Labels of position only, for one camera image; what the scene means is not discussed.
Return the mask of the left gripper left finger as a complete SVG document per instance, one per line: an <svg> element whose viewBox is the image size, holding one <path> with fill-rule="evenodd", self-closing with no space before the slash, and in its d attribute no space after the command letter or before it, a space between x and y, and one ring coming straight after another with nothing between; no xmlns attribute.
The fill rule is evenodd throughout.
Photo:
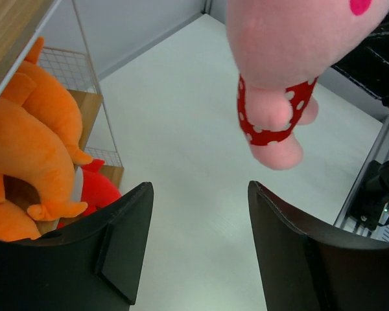
<svg viewBox="0 0 389 311"><path fill-rule="evenodd" d="M0 241L0 310L128 310L152 217L144 182L111 205L37 240Z"/></svg>

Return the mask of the orange shark plush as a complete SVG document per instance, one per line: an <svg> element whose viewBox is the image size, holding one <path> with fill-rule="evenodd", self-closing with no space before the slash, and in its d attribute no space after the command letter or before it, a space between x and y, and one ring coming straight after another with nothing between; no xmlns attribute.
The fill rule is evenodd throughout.
<svg viewBox="0 0 389 311"><path fill-rule="evenodd" d="M44 42L43 37L36 39L1 97L22 106L59 136L74 164L87 165L93 158L79 147L82 116L77 103L53 75L38 66Z"/></svg>
<svg viewBox="0 0 389 311"><path fill-rule="evenodd" d="M35 222L24 210L5 198L3 175L0 174L0 240L13 242L39 237L41 234Z"/></svg>
<svg viewBox="0 0 389 311"><path fill-rule="evenodd" d="M5 201L4 176L37 190L40 202L27 209L34 220L72 218L88 207L71 199L74 164L60 138L20 105L0 98L0 203Z"/></svg>

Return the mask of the red shark plush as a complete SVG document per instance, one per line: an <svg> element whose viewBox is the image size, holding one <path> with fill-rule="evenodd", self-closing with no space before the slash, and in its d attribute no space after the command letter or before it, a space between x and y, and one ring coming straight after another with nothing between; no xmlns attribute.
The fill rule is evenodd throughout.
<svg viewBox="0 0 389 311"><path fill-rule="evenodd" d="M86 202L88 205L87 209L77 217L59 219L56 222L56 229L87 217L115 202L122 196L118 186L114 185L112 181L102 174L101 169L104 165L104 160L94 159L90 164L77 168L72 200L74 202Z"/></svg>

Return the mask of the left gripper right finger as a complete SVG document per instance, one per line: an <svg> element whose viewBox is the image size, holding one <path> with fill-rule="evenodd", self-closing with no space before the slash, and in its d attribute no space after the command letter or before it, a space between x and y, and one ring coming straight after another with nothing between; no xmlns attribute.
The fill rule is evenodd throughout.
<svg viewBox="0 0 389 311"><path fill-rule="evenodd" d="M389 310L389 243L328 224L256 181L248 204L268 310Z"/></svg>

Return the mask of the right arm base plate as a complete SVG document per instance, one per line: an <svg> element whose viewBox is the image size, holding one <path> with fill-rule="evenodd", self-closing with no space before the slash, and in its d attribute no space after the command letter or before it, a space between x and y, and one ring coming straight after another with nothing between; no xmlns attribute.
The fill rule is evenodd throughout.
<svg viewBox="0 0 389 311"><path fill-rule="evenodd" d="M370 231L389 225L389 160L370 162L349 215Z"/></svg>

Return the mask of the pink frog plush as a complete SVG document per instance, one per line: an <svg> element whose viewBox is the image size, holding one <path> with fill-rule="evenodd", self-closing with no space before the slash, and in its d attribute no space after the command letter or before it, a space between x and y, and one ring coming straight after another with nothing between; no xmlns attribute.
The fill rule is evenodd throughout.
<svg viewBox="0 0 389 311"><path fill-rule="evenodd" d="M303 159L294 136L312 123L318 77L389 13L389 1L228 1L226 35L239 71L237 112L253 156L272 170Z"/></svg>

